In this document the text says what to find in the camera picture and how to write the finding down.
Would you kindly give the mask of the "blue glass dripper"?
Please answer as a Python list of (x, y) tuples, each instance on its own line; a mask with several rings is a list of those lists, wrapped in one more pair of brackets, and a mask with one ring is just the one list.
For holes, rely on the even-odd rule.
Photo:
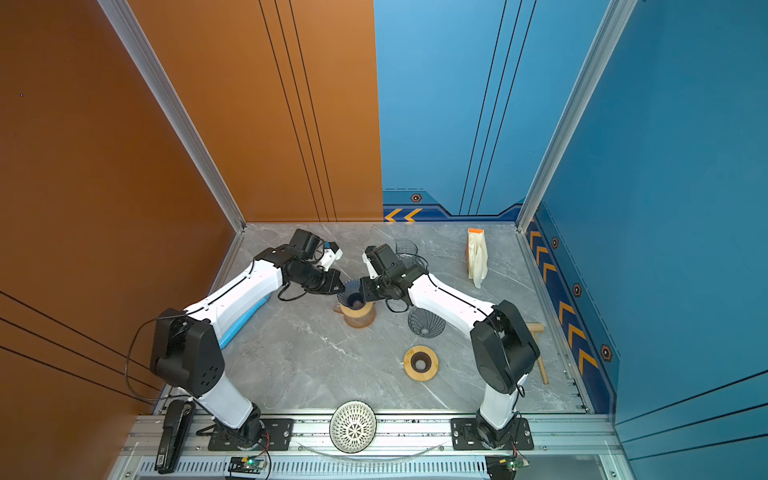
[(361, 292), (359, 280), (349, 280), (344, 284), (344, 290), (337, 295), (338, 304), (334, 311), (341, 313), (340, 304), (352, 306), (356, 302), (365, 302), (364, 295)]

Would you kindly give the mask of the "wooden dripper ring holder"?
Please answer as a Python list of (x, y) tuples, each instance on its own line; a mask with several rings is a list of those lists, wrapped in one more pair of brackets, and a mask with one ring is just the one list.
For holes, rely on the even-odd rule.
[(362, 321), (363, 319), (374, 318), (375, 308), (372, 303), (356, 302), (352, 306), (345, 304), (339, 305), (341, 313), (348, 319)]

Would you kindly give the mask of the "white paper coffee filter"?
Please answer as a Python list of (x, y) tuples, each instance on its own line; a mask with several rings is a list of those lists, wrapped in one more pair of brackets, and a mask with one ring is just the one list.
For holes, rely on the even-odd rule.
[(468, 246), (468, 275), (474, 286), (479, 289), (487, 276), (488, 254), (484, 243)]

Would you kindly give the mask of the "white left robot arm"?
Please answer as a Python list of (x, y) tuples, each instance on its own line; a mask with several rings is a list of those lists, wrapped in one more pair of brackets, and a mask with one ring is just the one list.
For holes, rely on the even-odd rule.
[(227, 378), (222, 348), (275, 292), (293, 284), (304, 294), (342, 292), (340, 272), (332, 267), (342, 256), (337, 243), (296, 230), (288, 243), (257, 254), (206, 298), (163, 312), (155, 321), (151, 371), (192, 397), (220, 425), (256, 429), (259, 410)]

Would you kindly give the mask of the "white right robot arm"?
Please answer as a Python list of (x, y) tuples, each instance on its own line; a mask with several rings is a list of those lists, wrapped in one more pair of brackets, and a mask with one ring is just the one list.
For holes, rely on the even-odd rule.
[(363, 254), (368, 275), (360, 279), (368, 302), (397, 300), (437, 315), (470, 339), (478, 373), (486, 384), (479, 424), (496, 435), (516, 413), (523, 385), (540, 349), (513, 303), (481, 301), (443, 283), (423, 264), (407, 264), (389, 245)]

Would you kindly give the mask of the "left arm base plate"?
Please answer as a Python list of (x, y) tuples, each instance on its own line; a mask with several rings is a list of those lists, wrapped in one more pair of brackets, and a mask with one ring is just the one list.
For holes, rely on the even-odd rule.
[(240, 431), (236, 431), (218, 423), (212, 426), (210, 440), (207, 446), (209, 451), (243, 451), (243, 452), (269, 452), (287, 451), (293, 434), (293, 419), (267, 418), (261, 419), (256, 425), (256, 436), (246, 438)]

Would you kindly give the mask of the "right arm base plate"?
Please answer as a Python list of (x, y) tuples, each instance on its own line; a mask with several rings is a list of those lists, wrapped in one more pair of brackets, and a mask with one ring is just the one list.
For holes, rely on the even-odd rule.
[(515, 416), (501, 430), (494, 429), (481, 416), (450, 420), (455, 450), (532, 451), (533, 434), (527, 419)]

